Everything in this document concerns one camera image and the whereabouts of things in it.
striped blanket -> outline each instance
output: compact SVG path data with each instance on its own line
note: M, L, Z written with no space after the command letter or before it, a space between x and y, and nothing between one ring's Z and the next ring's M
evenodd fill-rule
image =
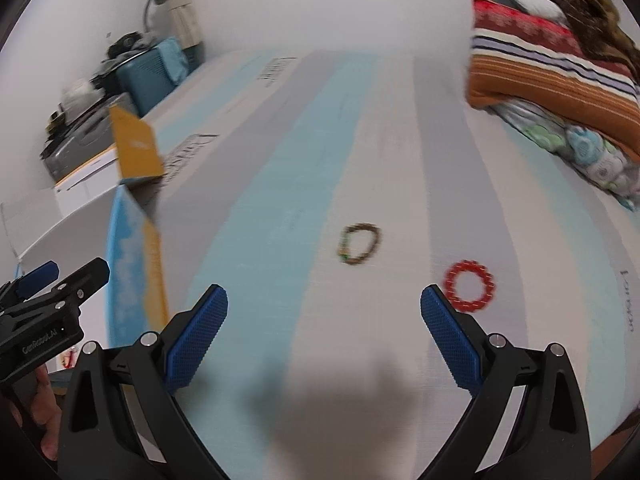
M553 22L474 0L468 102L483 108L520 97L600 131L640 162L639 89L629 68L586 59Z
M485 330L567 348L593 446L638 405L639 219L469 107L462 70L233 52L146 117L167 157L156 221L170 308L210 283L228 291L178 401L231 478L417 478L469 401L418 302L465 259L495 277L474 314ZM337 249L358 222L382 242L349 266ZM354 252L369 241L353 238ZM479 284L461 276L458 293L475 299Z

mattress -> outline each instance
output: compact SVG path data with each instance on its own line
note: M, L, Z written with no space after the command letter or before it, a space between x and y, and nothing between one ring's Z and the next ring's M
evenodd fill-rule
M231 478L416 478L470 399L419 310L460 260L494 276L474 313L486 332L565 346L593 447L638 405L638 217L469 108L463 74L414 56L233 52L146 117L166 156L152 204L170 309L228 291L177 398ZM358 222L382 241L349 266L338 244ZM460 277L460 296L480 292Z

brown beaded bracelet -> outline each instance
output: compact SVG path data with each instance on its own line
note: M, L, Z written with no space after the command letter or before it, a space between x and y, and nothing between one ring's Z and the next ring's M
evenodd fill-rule
M371 241L369 249L363 252L360 256L352 258L349 255L349 235L358 231L369 231L373 233L373 240ZM338 247L338 256L340 256L346 264L359 265L373 256L380 245L381 239L382 234L380 233L380 229L373 224L356 224L345 227L342 231L340 246Z

stack of blankets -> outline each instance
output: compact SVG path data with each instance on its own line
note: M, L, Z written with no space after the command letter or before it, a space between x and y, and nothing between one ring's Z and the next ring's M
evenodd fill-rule
M640 52L613 3L474 0L474 13L469 104L640 208Z

red beaded bracelet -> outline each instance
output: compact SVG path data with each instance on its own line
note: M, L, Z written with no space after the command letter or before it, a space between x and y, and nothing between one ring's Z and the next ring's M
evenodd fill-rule
M484 284L484 294L479 300L475 301L463 301L461 300L456 291L454 290L454 282L458 275L462 272L472 272ZM475 312L481 310L487 306L494 298L495 282L493 275L486 270L485 266L480 265L475 260L462 260L455 265L449 267L444 278L444 293L447 299L451 302L453 308L460 312Z

